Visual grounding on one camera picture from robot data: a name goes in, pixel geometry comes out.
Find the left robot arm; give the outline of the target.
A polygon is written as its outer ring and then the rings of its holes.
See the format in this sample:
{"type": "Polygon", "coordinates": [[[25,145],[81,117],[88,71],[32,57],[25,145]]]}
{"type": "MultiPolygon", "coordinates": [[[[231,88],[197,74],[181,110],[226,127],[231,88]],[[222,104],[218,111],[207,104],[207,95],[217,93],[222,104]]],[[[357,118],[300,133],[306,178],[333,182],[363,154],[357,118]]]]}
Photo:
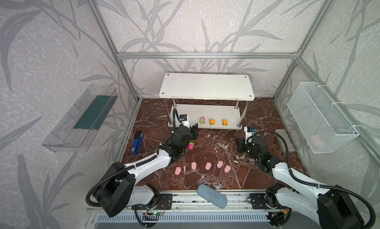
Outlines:
{"type": "Polygon", "coordinates": [[[86,203],[102,208],[109,217],[118,215],[128,206],[155,206],[159,199],[158,190],[149,184],[137,184],[154,172],[174,164],[186,153],[190,141],[196,140],[198,136],[198,124],[180,126],[152,155],[125,165],[120,162],[112,164],[101,180],[89,190],[86,203]]]}

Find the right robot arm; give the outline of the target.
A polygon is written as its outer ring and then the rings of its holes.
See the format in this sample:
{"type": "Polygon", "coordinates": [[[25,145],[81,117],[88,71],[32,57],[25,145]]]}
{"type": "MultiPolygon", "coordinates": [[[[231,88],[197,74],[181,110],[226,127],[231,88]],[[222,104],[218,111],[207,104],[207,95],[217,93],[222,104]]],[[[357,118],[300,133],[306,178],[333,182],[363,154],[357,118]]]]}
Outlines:
{"type": "Polygon", "coordinates": [[[279,181],[267,189],[271,200],[278,205],[298,211],[323,229],[374,226],[376,213],[366,199],[339,185],[322,184],[293,169],[289,157],[283,162],[270,154],[259,132],[247,139],[236,138],[235,143],[238,152],[249,154],[263,173],[279,181]]]}

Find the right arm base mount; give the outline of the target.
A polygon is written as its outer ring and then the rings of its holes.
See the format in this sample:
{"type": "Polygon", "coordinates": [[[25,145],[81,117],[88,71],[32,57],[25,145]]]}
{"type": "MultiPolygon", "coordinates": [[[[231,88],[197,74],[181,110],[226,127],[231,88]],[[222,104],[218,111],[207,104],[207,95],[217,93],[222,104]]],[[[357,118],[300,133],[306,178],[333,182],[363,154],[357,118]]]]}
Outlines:
{"type": "Polygon", "coordinates": [[[246,202],[252,206],[252,209],[287,210],[287,207],[279,204],[275,196],[266,193],[251,193],[246,202]]]}

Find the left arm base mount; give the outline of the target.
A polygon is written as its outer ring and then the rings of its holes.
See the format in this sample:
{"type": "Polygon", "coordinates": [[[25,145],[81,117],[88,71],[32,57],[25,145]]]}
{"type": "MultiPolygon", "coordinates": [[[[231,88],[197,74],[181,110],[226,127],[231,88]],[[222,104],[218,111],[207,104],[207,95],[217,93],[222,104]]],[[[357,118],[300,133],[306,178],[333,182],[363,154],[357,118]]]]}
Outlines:
{"type": "Polygon", "coordinates": [[[159,196],[154,196],[153,199],[146,205],[140,205],[138,209],[154,209],[154,210],[170,210],[173,203],[173,194],[163,193],[159,196]]]}

